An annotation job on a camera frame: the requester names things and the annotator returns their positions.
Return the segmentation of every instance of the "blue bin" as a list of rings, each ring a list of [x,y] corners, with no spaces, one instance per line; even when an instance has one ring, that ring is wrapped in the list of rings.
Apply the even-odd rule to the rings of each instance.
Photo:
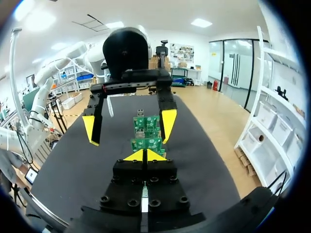
[[[85,80],[85,79],[91,79],[91,78],[93,78],[93,77],[94,77],[93,74],[81,75],[81,76],[77,77],[77,81]]]

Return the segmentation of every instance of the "glass door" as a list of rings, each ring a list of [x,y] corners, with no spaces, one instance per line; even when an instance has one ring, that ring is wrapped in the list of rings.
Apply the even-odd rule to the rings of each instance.
[[[252,40],[225,41],[221,92],[244,108],[253,67]]]
[[[209,44],[209,66],[208,66],[208,81],[218,82],[218,90],[222,77],[223,68],[223,42],[211,42]]]

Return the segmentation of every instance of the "workbench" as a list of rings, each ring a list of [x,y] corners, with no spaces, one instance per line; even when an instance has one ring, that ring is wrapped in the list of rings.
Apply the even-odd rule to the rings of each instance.
[[[178,97],[177,118],[164,148],[174,159],[178,177],[190,199],[190,212],[203,212],[207,219],[228,209],[240,197],[234,181],[194,115]],[[114,117],[107,103],[103,106],[103,124],[99,147],[88,142],[82,117],[67,130],[42,166],[31,192],[52,212],[70,223],[79,217],[81,206],[99,209],[100,198],[112,178],[117,159],[132,154],[133,117],[143,109],[145,116],[158,115],[156,96],[111,98]],[[28,207],[27,213],[34,214]],[[37,227],[40,219],[31,218]]]

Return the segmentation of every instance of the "green circuit board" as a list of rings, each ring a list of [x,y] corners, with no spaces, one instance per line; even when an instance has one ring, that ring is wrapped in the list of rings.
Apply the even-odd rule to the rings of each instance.
[[[165,157],[162,149],[161,130],[159,116],[144,116],[143,110],[138,110],[138,116],[133,118],[135,139],[131,139],[133,152],[140,149],[151,149],[155,153]]]

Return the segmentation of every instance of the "wooden floor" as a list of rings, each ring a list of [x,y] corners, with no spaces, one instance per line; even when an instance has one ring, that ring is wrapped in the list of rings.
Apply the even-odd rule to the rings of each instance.
[[[255,187],[260,186],[257,176],[249,177],[247,175],[246,169],[242,166],[233,150],[246,124],[249,113],[222,93],[206,89],[203,86],[175,87],[173,91],[188,106],[211,139],[230,171],[240,197],[245,197]],[[87,106],[90,92],[85,90],[82,93],[83,100],[70,110],[64,111],[68,127]],[[141,90],[137,94],[147,95],[148,91]]]

